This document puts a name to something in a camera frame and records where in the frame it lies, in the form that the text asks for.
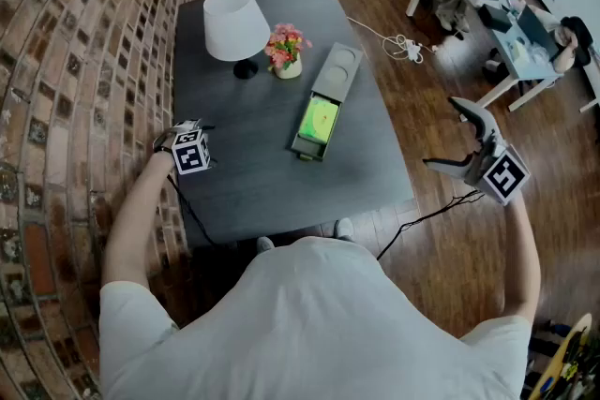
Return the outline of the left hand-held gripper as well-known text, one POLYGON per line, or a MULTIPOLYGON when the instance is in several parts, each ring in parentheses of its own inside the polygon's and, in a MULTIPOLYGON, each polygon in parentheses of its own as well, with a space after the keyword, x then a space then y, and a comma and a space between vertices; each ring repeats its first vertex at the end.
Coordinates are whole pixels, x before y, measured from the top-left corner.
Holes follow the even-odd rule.
POLYGON ((186 120, 175 125, 172 131, 175 135, 172 155, 178 173, 186 175, 209 170, 211 156, 202 121, 186 120))

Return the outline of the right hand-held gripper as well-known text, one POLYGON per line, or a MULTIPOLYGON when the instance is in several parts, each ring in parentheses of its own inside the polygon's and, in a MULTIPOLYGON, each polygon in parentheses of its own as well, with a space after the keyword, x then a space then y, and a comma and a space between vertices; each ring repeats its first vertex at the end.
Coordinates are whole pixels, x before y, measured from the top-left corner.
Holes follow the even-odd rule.
POLYGON ((506 206, 530 179, 530 172, 515 148, 497 133, 493 115, 469 99, 450 96, 449 103, 475 126, 481 149, 463 160, 425 158, 425 166, 453 178, 506 206))

